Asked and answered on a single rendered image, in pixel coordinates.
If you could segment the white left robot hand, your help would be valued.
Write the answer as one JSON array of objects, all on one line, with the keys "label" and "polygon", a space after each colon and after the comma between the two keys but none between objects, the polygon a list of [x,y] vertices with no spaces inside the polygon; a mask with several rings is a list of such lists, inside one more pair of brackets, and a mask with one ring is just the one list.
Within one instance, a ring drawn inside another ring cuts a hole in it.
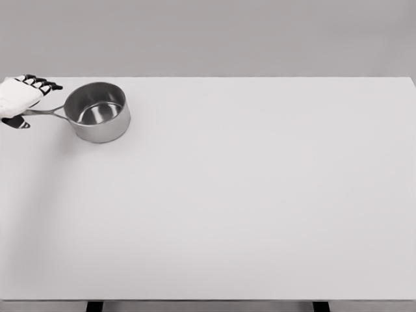
[{"label": "white left robot hand", "polygon": [[63,86],[32,74],[8,77],[0,83],[0,122],[14,129],[28,129],[23,113],[50,92]]}]

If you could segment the steel saucepan with long handle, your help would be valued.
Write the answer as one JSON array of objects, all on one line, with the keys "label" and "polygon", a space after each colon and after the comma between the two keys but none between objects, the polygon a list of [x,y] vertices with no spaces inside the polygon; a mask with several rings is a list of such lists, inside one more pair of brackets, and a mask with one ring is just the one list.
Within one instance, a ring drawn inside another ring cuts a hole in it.
[{"label": "steel saucepan with long handle", "polygon": [[106,82],[84,84],[75,89],[63,105],[49,110],[28,109],[23,115],[50,115],[66,120],[79,138],[95,144],[120,138],[131,123],[125,92]]}]

